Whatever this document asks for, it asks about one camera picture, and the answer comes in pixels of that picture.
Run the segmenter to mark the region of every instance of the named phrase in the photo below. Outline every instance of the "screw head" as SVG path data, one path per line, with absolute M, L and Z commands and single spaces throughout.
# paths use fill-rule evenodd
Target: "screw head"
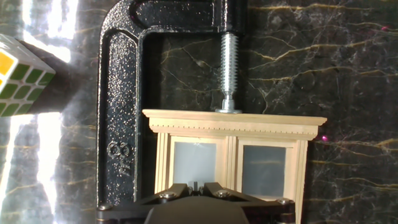
M 287 205 L 290 203 L 290 199 L 287 199 L 287 198 L 280 198 L 276 201 L 279 202 L 281 205 Z
M 218 198 L 226 198 L 230 195 L 230 193 L 227 190 L 219 190 L 216 192 L 216 196 Z
M 177 194 L 174 192 L 163 192 L 159 195 L 159 197 L 162 199 L 172 199 L 175 198 L 176 196 Z
M 100 211 L 106 211 L 106 210 L 111 209 L 112 207 L 113 207 L 112 205 L 110 205 L 110 204 L 108 204 L 108 203 L 104 203 L 104 204 L 98 206 L 98 210 L 100 210 Z
M 241 110 L 216 109 L 217 113 L 242 113 Z

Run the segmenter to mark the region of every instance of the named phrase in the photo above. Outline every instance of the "screw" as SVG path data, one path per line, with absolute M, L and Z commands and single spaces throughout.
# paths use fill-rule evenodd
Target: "screw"
M 280 198 L 276 201 L 279 202 L 281 205 L 287 205 L 288 203 L 290 203 L 290 199 L 287 198 Z
M 235 109 L 233 95 L 236 91 L 238 75 L 238 36 L 225 33 L 221 40 L 221 91 L 224 93 L 223 108 L 220 113 L 242 113 Z
M 159 195 L 159 197 L 162 199 L 172 199 L 175 198 L 176 196 L 177 194 L 174 192 L 164 192 Z
M 218 198 L 226 198 L 229 196 L 229 192 L 227 190 L 219 190 L 216 192 L 216 196 Z
M 106 211 L 106 210 L 111 209 L 112 207 L 113 207 L 112 205 L 105 203 L 105 204 L 100 205 L 100 206 L 98 207 L 98 210 L 100 210 L 100 211 Z

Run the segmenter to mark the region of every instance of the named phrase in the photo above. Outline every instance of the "marble surface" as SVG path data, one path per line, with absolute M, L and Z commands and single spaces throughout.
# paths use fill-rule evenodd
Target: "marble surface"
M 0 119 L 1 223 L 94 222 L 99 33 L 115 3 L 0 0 L 0 33 L 58 72 L 32 114 Z M 398 223 L 398 2 L 249 5 L 237 108 L 328 118 L 308 148 L 302 223 Z M 146 48 L 145 108 L 220 107 L 219 37 L 154 35 Z

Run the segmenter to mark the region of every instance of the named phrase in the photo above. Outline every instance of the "threaded rod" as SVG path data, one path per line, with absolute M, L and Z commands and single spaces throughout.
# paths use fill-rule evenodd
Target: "threaded rod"
M 221 91 L 224 93 L 222 113 L 241 113 L 235 110 L 233 94 L 236 91 L 238 76 L 238 37 L 225 33 L 221 40 Z

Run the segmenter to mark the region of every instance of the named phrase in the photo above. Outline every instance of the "rubik's cube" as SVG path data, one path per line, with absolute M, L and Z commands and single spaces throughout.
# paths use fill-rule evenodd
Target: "rubik's cube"
M 0 34 L 0 116 L 27 113 L 54 75 L 16 39 Z

